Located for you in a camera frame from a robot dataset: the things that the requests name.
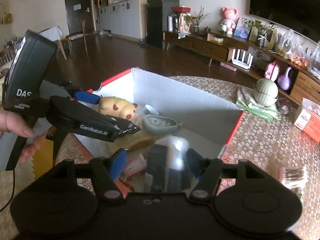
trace dark wooden floor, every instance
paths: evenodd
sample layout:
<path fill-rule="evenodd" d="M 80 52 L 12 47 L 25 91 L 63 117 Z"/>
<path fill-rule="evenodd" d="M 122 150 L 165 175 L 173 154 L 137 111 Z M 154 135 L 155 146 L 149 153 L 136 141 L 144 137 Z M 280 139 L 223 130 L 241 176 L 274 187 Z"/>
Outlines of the dark wooden floor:
<path fill-rule="evenodd" d="M 59 72 L 63 78 L 84 90 L 97 89 L 100 83 L 132 67 L 139 67 L 164 76 L 202 76 L 252 87 L 256 80 L 240 71 L 232 71 L 200 54 L 172 46 L 169 51 L 140 45 L 116 37 L 87 35 L 88 54 L 82 38 L 73 41 L 72 57 L 67 60 L 57 53 L 49 71 Z"/>

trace black refrigerator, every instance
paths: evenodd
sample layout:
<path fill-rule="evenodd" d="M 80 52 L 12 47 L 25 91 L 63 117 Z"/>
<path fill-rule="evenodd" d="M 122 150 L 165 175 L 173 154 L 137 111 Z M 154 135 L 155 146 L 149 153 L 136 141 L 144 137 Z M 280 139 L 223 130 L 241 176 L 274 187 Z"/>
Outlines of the black refrigerator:
<path fill-rule="evenodd" d="M 164 49 L 163 32 L 168 30 L 168 16 L 174 14 L 173 7 L 179 6 L 179 0 L 147 1 L 147 43 Z"/>

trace white cabinet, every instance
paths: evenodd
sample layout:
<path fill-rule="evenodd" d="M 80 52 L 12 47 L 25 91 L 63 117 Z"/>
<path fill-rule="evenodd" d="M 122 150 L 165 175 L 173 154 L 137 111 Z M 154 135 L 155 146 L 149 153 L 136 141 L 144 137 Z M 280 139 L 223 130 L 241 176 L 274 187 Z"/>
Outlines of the white cabinet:
<path fill-rule="evenodd" d="M 131 24 L 130 24 L 130 12 L 128 8 L 128 2 L 121 3 L 121 23 L 122 23 L 122 35 L 131 37 Z"/>
<path fill-rule="evenodd" d="M 128 1 L 131 35 L 140 39 L 140 17 L 139 17 L 139 0 Z"/>
<path fill-rule="evenodd" d="M 101 23 L 101 29 L 102 30 L 109 30 L 108 28 L 108 6 L 102 7 L 99 9 L 100 13 L 100 23 Z"/>
<path fill-rule="evenodd" d="M 103 8 L 101 28 L 112 33 L 140 39 L 139 0 L 129 0 Z"/>

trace white wifi router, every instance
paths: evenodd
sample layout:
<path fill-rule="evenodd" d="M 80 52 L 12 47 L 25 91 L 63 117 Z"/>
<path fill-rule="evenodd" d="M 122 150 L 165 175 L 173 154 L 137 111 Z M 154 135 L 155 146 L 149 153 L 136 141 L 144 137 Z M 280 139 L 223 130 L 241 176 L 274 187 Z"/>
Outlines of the white wifi router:
<path fill-rule="evenodd" d="M 242 54 L 242 60 L 239 60 L 239 55 L 240 55 L 240 50 L 238 49 L 237 51 L 237 58 L 235 59 L 235 55 L 236 55 L 236 49 L 233 49 L 232 52 L 232 63 L 238 67 L 244 68 L 244 69 L 250 69 L 251 64 L 252 64 L 252 60 L 253 60 L 253 56 L 251 55 L 251 53 L 249 53 L 248 56 L 248 61 L 245 63 L 244 62 L 244 58 L 245 58 L 245 51 Z"/>

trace wooden drawer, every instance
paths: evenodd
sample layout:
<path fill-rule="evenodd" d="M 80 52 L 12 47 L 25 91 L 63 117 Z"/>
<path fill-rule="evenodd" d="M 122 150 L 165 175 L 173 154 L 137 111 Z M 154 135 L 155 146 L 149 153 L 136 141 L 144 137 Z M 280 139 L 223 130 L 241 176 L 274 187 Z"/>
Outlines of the wooden drawer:
<path fill-rule="evenodd" d="M 194 39 L 192 48 L 211 57 L 222 59 L 223 61 L 228 60 L 229 50 L 218 44 L 200 39 Z"/>
<path fill-rule="evenodd" d="M 190 36 L 186 36 L 185 38 L 178 39 L 177 33 L 165 32 L 164 33 L 164 41 L 168 42 L 168 43 L 173 43 L 173 44 L 176 44 L 179 46 L 183 46 L 186 48 L 191 48 L 193 38 Z"/>
<path fill-rule="evenodd" d="M 307 98 L 312 102 L 315 102 L 316 104 L 320 105 L 320 102 L 316 98 L 314 98 L 308 92 L 303 90 L 301 87 L 297 86 L 297 84 L 293 85 L 290 96 L 293 97 L 295 100 L 297 100 L 299 103 L 302 102 L 303 98 Z"/>
<path fill-rule="evenodd" d="M 299 72 L 295 84 L 320 101 L 320 85 L 317 82 Z"/>

